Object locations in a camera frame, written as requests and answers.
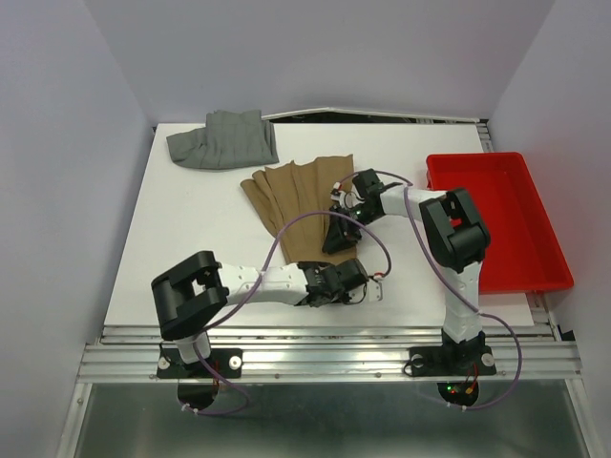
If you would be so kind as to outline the grey pleated skirt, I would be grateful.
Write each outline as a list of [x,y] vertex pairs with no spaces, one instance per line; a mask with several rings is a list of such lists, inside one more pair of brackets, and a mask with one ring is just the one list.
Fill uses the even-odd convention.
[[205,125],[166,137],[174,164],[194,170],[224,171],[279,162],[274,125],[262,112],[217,110]]

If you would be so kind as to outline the tan brown skirt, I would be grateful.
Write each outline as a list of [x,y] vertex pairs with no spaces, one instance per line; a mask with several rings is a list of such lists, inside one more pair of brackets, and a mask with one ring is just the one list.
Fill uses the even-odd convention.
[[241,188],[263,227],[275,237],[296,217],[313,215],[289,227],[280,245],[287,263],[321,261],[339,264],[357,257],[354,248],[327,255],[322,251],[332,205],[335,182],[354,172],[353,156],[320,156],[304,165],[291,161],[276,168],[256,171],[241,182]]

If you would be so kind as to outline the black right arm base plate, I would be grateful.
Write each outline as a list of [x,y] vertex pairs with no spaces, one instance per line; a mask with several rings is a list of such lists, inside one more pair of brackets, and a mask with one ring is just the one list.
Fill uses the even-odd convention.
[[409,348],[403,372],[413,378],[493,376],[497,373],[492,351],[458,352],[445,346],[417,346]]

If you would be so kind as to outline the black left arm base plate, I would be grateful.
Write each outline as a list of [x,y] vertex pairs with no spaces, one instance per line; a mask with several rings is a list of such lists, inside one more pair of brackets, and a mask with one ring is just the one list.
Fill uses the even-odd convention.
[[[213,348],[207,363],[228,380],[242,376],[242,350]],[[159,352],[156,376],[161,380],[212,379],[213,375],[199,362],[186,364],[175,348],[163,347]]]

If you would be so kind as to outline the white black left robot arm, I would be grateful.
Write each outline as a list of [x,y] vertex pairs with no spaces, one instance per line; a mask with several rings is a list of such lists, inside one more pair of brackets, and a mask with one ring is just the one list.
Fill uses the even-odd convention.
[[182,368],[200,376],[212,366],[207,330],[226,306],[349,304],[355,295],[366,296],[369,282],[357,259],[338,265],[299,261],[258,270],[220,263],[213,252],[200,251],[154,278],[151,289],[161,338],[176,346]]

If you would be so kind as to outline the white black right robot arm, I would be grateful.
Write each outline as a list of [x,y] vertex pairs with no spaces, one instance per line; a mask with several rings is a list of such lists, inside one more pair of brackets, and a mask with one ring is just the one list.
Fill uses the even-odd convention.
[[416,189],[398,175],[373,169],[340,179],[322,251],[328,255],[354,247],[361,228],[385,216],[404,217],[435,275],[446,287],[442,335],[450,343],[439,349],[439,361],[460,372],[474,360],[468,342],[482,332],[479,278],[491,243],[489,230],[464,188]]

